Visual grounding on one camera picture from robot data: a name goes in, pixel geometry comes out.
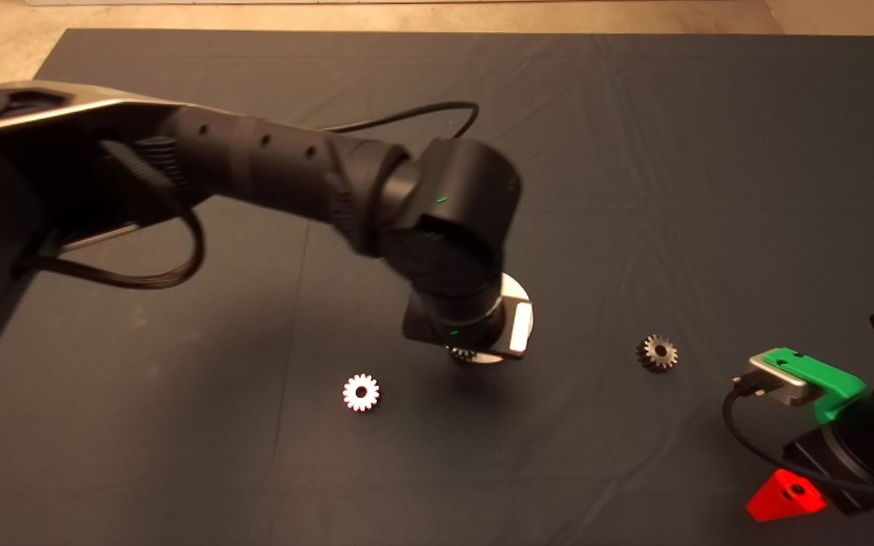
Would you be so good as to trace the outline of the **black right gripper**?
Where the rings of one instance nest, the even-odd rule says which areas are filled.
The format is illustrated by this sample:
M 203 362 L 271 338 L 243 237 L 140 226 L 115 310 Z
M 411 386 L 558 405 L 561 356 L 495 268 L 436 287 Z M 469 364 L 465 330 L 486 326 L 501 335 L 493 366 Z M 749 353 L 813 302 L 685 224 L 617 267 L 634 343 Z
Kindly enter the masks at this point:
M 874 424 L 826 424 L 788 442 L 781 453 L 801 469 L 857 486 L 874 486 Z M 776 469 L 747 501 L 757 522 L 805 516 L 828 507 L 808 479 Z

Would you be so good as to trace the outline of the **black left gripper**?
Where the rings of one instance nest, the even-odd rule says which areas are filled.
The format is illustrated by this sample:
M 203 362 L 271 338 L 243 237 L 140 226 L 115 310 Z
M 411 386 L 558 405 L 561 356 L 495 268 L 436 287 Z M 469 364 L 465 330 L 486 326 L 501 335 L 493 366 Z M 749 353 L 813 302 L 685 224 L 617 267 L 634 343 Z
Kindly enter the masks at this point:
M 533 326 L 533 306 L 527 298 L 502 295 L 488 315 L 455 324 L 437 317 L 413 293 L 402 333 L 410 340 L 444 347 L 455 362 L 514 362 L 524 358 Z

